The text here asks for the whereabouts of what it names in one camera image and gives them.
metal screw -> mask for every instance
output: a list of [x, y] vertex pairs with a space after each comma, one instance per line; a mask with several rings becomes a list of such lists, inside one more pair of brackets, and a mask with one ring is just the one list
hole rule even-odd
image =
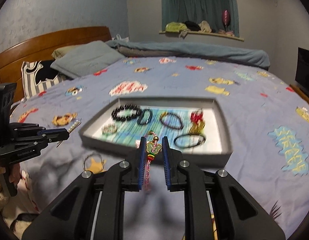
[[126, 161], [123, 161], [123, 162], [120, 162], [120, 163], [119, 163], [119, 166], [120, 166], [121, 168], [127, 168], [127, 167], [129, 167], [129, 163], [126, 162]]
[[228, 175], [228, 173], [225, 170], [218, 170], [218, 175], [220, 177], [226, 177]]
[[83, 173], [81, 173], [81, 176], [85, 179], [89, 178], [92, 175], [91, 171], [84, 171]]
[[190, 165], [190, 163], [188, 161], [181, 161], [179, 164], [180, 164], [181, 167], [184, 167], [184, 168], [186, 168]]

television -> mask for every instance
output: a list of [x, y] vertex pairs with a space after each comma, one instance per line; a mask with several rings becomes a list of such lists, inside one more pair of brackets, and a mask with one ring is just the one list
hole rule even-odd
[[300, 89], [309, 96], [309, 50], [299, 48], [295, 80], [302, 86]]

plastic bag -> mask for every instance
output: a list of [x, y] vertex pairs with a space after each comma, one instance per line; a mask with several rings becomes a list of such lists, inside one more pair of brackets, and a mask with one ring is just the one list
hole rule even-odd
[[122, 38], [122, 37], [120, 36], [120, 34], [117, 34], [116, 37], [112, 38], [112, 40], [119, 40], [119, 41], [128, 42], [128, 41], [129, 41], [129, 37]]

striped pillow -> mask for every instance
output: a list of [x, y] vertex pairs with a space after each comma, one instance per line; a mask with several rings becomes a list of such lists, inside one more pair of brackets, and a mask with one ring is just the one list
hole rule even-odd
[[59, 72], [50, 68], [52, 62], [54, 60], [22, 63], [22, 85], [26, 99], [62, 82]]

green charm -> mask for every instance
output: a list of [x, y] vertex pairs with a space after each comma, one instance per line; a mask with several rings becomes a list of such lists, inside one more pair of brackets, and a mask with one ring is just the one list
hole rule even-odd
[[148, 154], [151, 154], [151, 155], [157, 155], [159, 153], [159, 151], [162, 149], [162, 145], [160, 143], [157, 144], [154, 152], [153, 151], [153, 148], [154, 148], [154, 143], [153, 142], [148, 142], [147, 143], [147, 149], [146, 149], [146, 152]]

